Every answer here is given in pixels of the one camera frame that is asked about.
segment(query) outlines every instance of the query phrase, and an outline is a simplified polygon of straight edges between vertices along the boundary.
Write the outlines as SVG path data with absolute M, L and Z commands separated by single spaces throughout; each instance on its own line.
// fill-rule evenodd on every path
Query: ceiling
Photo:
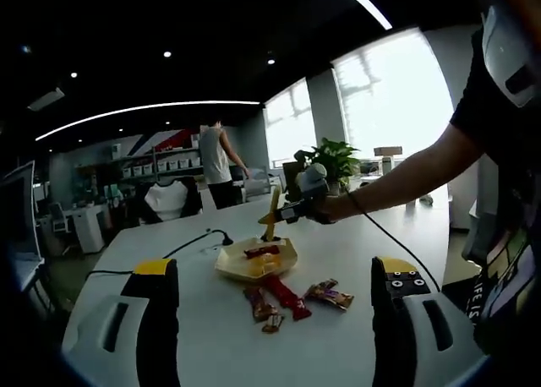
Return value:
M 32 153 L 197 126 L 212 115 L 240 124 L 258 107 L 126 112 L 34 141 L 67 123 L 126 107 L 171 101 L 264 102 L 384 33 L 354 0 L 12 1 L 8 112 L 0 138 Z M 395 28 L 420 25 L 427 30 L 477 17 L 473 0 L 372 1 Z M 163 57 L 165 51 L 171 57 Z M 269 56 L 275 64 L 267 64 Z M 70 77 L 72 72 L 77 78 Z M 56 87 L 65 93 L 62 100 L 39 112 L 26 109 Z

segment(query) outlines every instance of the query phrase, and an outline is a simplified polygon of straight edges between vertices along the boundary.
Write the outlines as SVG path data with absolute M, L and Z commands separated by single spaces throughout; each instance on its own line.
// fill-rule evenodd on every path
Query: red candy wrapper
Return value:
M 279 254 L 280 248 L 278 248 L 276 245 L 270 245 L 270 246 L 264 246 L 263 248 L 255 248 L 255 249 L 244 251 L 244 254 L 246 255 L 246 259 L 257 258 L 258 256 L 261 256 L 262 254 L 265 254 L 265 253 Z
M 312 315 L 309 309 L 304 305 L 304 300 L 297 294 L 284 286 L 280 279 L 275 275 L 270 275 L 263 280 L 263 286 L 280 302 L 284 308 L 289 308 L 293 312 L 293 320 L 299 321 Z

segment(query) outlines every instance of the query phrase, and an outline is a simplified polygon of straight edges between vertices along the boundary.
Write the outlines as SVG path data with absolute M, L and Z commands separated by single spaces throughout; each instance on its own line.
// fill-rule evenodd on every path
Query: wire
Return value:
M 176 252 L 178 252 L 180 249 L 184 249 L 184 248 L 186 248 L 187 246 L 191 245 L 192 243 L 195 243 L 195 242 L 199 241 L 200 239 L 203 239 L 204 237 L 208 237 L 211 233 L 217 233 L 217 232 L 223 234 L 223 236 L 224 236 L 224 241 L 231 240 L 231 239 L 229 238 L 229 236 L 228 236 L 224 231 L 222 231 L 221 229 L 214 229 L 214 230 L 212 230 L 212 231 L 208 231 L 207 233 L 204 233 L 204 234 L 201 235 L 200 237 L 196 237 L 196 238 L 192 239 L 191 241 L 186 242 L 184 245 L 180 245 L 178 248 L 173 249 L 171 252 L 169 252 L 168 254 L 166 254 L 166 255 L 163 257 L 163 259 L 168 259 L 168 258 L 170 258 L 171 256 L 173 256 Z
M 178 252 L 179 250 L 184 249 L 187 246 L 191 245 L 192 243 L 196 243 L 197 241 L 203 239 L 204 237 L 208 237 L 210 234 L 217 233 L 217 232 L 219 232 L 219 233 L 221 233 L 223 235 L 223 244 L 224 245 L 226 245 L 226 244 L 230 245 L 230 244 L 233 243 L 231 238 L 223 230 L 221 230 L 221 229 L 213 229 L 211 231 L 210 229 L 208 229 L 207 232 L 204 233 L 203 235 L 201 235 L 199 237 L 196 237 L 196 238 L 192 239 L 191 241 L 180 245 L 178 248 L 174 248 L 171 252 L 166 254 L 162 259 L 168 259 L 171 256 L 173 256 L 176 252 Z M 104 273 L 104 274 L 109 274 L 109 275 L 131 275 L 131 274 L 134 273 L 134 271 L 133 270 L 92 270 L 92 271 L 89 271 L 88 274 L 86 275 L 85 281 L 87 281 L 88 278 L 91 275 L 94 275 L 94 274 L 97 274 L 97 273 Z
M 352 200 L 352 202 L 355 204 L 355 207 L 357 207 L 357 209 L 361 212 L 361 214 L 363 214 L 364 216 L 366 216 L 370 222 L 372 222 L 374 225 L 376 225 L 385 235 L 387 235 L 387 237 L 389 237 L 390 239 L 392 239 L 398 246 L 400 246 L 402 249 L 404 249 L 406 252 L 408 252 L 410 254 L 410 256 L 412 258 L 415 259 L 415 261 L 417 263 L 420 264 L 420 266 L 424 269 L 424 271 L 426 271 L 426 273 L 429 275 L 430 277 L 430 280 L 432 280 L 432 282 L 434 283 L 434 286 L 436 287 L 436 290 L 438 292 L 441 292 L 441 288 L 440 286 L 438 285 L 438 282 L 436 281 L 436 279 L 432 276 L 432 273 L 430 273 L 430 270 L 423 264 L 423 262 L 417 257 L 415 256 L 415 254 L 409 250 L 402 242 L 400 242 L 398 239 L 396 239 L 395 237 L 393 237 L 383 226 L 381 226 L 378 222 L 376 222 L 376 220 L 374 218 L 372 218 L 365 210 L 363 207 L 360 206 L 360 204 L 358 203 L 358 201 L 355 199 L 355 197 L 353 197 L 353 195 L 347 191 L 347 195 L 349 196 L 349 198 Z

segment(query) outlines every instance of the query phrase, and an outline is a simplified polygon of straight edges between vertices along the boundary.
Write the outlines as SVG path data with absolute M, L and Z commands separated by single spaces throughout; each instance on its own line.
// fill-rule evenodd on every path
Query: man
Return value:
M 216 208 L 221 210 L 235 205 L 237 197 L 229 171 L 229 160 L 243 169 L 246 177 L 249 177 L 249 170 L 233 150 L 218 118 L 212 120 L 208 129 L 201 133 L 199 149 L 205 180 Z
M 500 201 L 507 207 L 499 233 L 506 240 L 496 241 L 493 246 L 500 249 L 491 254 L 507 259 L 502 259 L 503 270 L 490 266 L 499 262 L 487 262 L 466 311 L 478 323 L 476 341 L 485 352 L 518 361 L 524 357 L 519 353 L 525 353 L 520 344 L 540 334 L 541 109 L 539 70 L 533 65 L 541 49 L 541 3 L 509 1 L 520 11 L 491 7 L 484 30 L 473 35 L 467 87 L 440 138 L 378 181 L 325 199 L 318 210 L 339 221 L 405 204 L 448 183 L 486 153 L 499 167 Z M 517 19 L 523 28 L 516 26 Z M 516 254 L 509 253 L 519 231 L 526 235 Z

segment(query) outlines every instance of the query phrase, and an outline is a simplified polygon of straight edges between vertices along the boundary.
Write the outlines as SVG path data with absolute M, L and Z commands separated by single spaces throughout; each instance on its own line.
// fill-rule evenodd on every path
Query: bright window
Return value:
M 294 161 L 297 150 L 312 150 L 316 145 L 306 79 L 299 80 L 265 104 L 265 134 L 271 169 Z
M 335 62 L 347 141 L 359 158 L 402 146 L 411 155 L 434 143 L 453 113 L 430 44 L 418 29 L 388 36 Z

